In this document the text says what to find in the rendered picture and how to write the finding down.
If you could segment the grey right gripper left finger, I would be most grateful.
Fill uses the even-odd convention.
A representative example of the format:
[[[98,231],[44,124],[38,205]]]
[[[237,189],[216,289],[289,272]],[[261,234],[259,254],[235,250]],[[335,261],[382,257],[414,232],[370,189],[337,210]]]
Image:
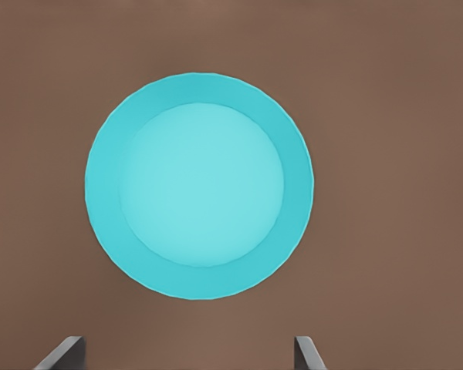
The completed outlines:
[[[86,339],[65,338],[32,370],[86,370]]]

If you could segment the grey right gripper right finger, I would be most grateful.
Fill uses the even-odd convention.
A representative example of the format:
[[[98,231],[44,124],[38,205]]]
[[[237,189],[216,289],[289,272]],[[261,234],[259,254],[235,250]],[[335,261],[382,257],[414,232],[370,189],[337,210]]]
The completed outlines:
[[[327,370],[313,340],[309,336],[294,338],[295,370]]]

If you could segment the turquoise round plate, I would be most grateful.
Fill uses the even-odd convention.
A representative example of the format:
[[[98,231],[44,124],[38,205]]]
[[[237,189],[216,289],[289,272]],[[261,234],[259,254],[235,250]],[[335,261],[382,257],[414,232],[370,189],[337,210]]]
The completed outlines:
[[[85,201],[96,239],[129,278],[213,300],[288,260],[314,184],[307,145],[276,100],[190,72],[142,87],[107,117],[87,158]]]

